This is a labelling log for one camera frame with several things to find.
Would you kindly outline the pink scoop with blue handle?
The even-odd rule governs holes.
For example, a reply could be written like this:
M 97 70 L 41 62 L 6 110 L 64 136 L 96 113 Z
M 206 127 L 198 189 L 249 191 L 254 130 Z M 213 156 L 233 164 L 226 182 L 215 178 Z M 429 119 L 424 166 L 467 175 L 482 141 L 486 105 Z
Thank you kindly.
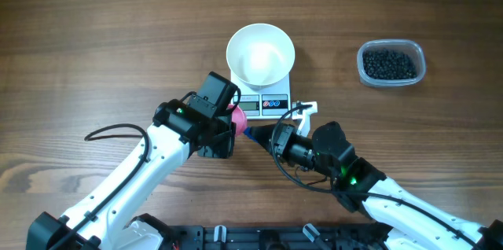
M 236 126 L 235 136 L 246 136 L 250 140 L 257 142 L 257 140 L 251 134 L 251 128 L 248 126 L 248 119 L 244 111 L 237 106 L 232 114 L 231 121 Z

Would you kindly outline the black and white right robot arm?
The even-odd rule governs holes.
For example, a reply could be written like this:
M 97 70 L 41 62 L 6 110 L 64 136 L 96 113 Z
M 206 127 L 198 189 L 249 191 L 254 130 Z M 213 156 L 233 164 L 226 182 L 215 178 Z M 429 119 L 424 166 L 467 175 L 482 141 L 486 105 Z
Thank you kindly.
M 502 222 L 489 226 L 450 215 L 407 192 L 364 158 L 357 156 L 341 126 L 332 121 L 312 137 L 293 125 L 275 123 L 249 127 L 245 134 L 260 144 L 275 164 L 299 166 L 324 175 L 332 194 L 350 212 L 389 227 L 389 249 L 500 249 Z

